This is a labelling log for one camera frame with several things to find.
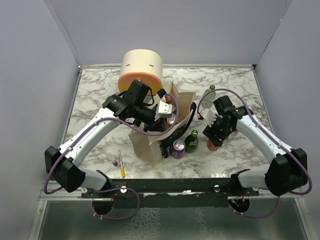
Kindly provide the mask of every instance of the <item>bottle cap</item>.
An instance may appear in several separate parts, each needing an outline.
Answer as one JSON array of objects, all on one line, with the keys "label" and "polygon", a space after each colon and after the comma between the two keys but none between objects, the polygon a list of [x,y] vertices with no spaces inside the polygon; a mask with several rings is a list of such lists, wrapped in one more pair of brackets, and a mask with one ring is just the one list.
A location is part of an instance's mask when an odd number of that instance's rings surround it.
[{"label": "bottle cap", "polygon": [[192,136],[192,137],[198,136],[198,131],[197,131],[197,130],[192,130],[191,136]]}]

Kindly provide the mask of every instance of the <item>beige cylindrical container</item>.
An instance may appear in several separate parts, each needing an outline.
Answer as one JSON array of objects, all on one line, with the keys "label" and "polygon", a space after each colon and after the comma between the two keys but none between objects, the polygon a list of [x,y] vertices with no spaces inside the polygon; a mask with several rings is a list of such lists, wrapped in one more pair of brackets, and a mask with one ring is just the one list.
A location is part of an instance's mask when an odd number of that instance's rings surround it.
[{"label": "beige cylindrical container", "polygon": [[122,60],[118,87],[128,90],[133,80],[140,80],[152,88],[153,95],[163,88],[163,62],[154,51],[135,49],[128,51]]}]

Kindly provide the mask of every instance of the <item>green glass bottle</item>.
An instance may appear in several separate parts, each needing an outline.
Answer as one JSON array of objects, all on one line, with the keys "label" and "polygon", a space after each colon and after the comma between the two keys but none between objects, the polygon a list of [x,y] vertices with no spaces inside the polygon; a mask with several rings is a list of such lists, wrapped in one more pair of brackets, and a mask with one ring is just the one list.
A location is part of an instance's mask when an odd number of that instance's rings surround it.
[{"label": "green glass bottle", "polygon": [[185,152],[192,154],[198,147],[198,131],[192,130],[191,134],[185,138],[184,143]]}]

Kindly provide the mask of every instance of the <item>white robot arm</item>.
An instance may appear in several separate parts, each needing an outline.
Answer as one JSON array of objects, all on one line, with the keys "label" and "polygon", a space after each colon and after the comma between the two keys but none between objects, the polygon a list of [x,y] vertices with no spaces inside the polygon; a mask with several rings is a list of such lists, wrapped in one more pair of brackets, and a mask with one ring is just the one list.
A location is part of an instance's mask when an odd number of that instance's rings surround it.
[{"label": "white robot arm", "polygon": [[212,141],[212,144],[216,147],[221,146],[229,134],[237,130],[244,134],[270,163],[268,168],[245,169],[234,173],[231,178],[235,188],[266,189],[276,196],[281,196],[307,184],[307,176],[287,153],[293,154],[307,169],[307,154],[301,148],[293,149],[282,142],[259,122],[253,112],[251,115],[255,121],[248,115],[244,106],[236,108],[228,96],[219,97],[213,103],[218,115],[222,117],[214,115],[210,110],[206,110],[203,114],[208,124],[203,134]]},{"label": "white robot arm", "polygon": [[[149,90],[149,86],[134,80],[123,96],[119,94],[108,97],[102,104],[103,108],[80,132],[58,149],[50,146],[45,151],[47,173],[53,168],[52,177],[67,192],[73,192],[79,187],[101,190],[108,181],[107,176],[100,171],[79,169],[85,157],[101,139],[118,127],[120,121],[126,124],[124,121],[127,118],[135,118],[145,123],[149,129],[158,118],[168,118],[172,115],[172,105],[163,101],[157,104],[156,109],[148,108],[150,104],[144,103],[143,100]],[[53,167],[59,158],[61,162]]]}]

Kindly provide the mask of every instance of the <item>small red object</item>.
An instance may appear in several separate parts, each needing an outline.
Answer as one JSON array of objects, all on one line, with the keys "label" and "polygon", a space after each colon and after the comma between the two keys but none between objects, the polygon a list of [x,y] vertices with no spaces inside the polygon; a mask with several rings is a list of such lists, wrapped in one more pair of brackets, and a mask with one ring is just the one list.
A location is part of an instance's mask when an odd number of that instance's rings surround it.
[{"label": "small red object", "polygon": [[113,159],[113,160],[112,160],[112,164],[113,164],[113,166],[118,166],[117,160]]},{"label": "small red object", "polygon": [[217,151],[220,148],[219,146],[215,146],[210,139],[208,139],[208,141],[206,142],[206,147],[210,151]]}]

